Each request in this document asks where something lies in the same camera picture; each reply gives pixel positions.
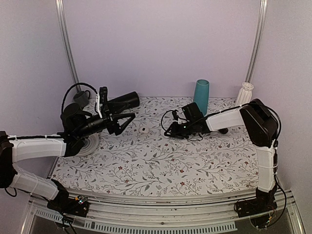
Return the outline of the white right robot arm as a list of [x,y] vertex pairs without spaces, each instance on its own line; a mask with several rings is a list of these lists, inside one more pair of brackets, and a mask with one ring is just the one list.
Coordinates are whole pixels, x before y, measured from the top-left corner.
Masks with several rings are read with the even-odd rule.
[[188,139],[191,135],[211,132],[227,133],[230,127],[244,126],[258,158],[258,186],[256,198],[248,207],[261,213],[275,209],[274,194],[278,188],[276,172],[278,167],[278,138],[281,133],[281,119],[276,111],[253,99],[246,104],[203,115],[196,103],[182,107],[185,116],[181,119],[173,110],[174,122],[164,131],[166,137]]

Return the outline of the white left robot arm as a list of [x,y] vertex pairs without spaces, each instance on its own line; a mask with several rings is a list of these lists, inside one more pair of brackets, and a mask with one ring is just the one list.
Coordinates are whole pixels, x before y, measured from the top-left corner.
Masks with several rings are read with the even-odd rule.
[[81,199],[69,197],[68,191],[56,180],[45,179],[14,166],[22,160],[42,157],[69,157],[82,155],[86,138],[103,130],[116,136],[123,133],[135,118],[134,113],[124,111],[140,105],[137,92],[131,92],[108,100],[107,87],[95,91],[95,114],[83,110],[83,105],[74,101],[61,106],[63,132],[44,136],[9,136],[0,133],[0,187],[22,190],[40,195],[61,211],[69,211],[74,202]]

